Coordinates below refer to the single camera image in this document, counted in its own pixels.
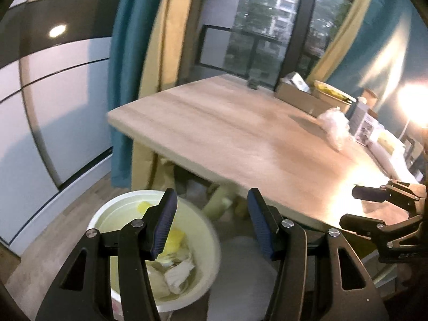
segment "yellow curtain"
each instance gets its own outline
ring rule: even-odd
[[[354,0],[333,42],[309,74],[306,80],[308,85],[312,85],[315,80],[325,82],[339,66],[357,37],[370,2]]]
[[[192,0],[162,0],[151,33],[139,97],[174,87]],[[132,190],[174,187],[173,165],[137,142],[132,153]]]

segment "crumpled plastic bag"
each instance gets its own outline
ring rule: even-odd
[[[318,116],[321,128],[327,133],[329,143],[338,151],[349,137],[349,121],[342,111],[332,107]]]

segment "wooden table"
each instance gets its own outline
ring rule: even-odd
[[[212,182],[232,182],[246,197],[258,187],[266,202],[313,228],[339,227],[343,214],[403,221],[389,203],[365,214],[354,185],[378,187],[388,177],[367,150],[349,141],[341,152],[316,120],[230,75],[189,83],[108,113],[108,121],[174,163]]]

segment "green foliage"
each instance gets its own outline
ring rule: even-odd
[[[263,33],[277,16],[277,0],[239,0],[234,28]]]

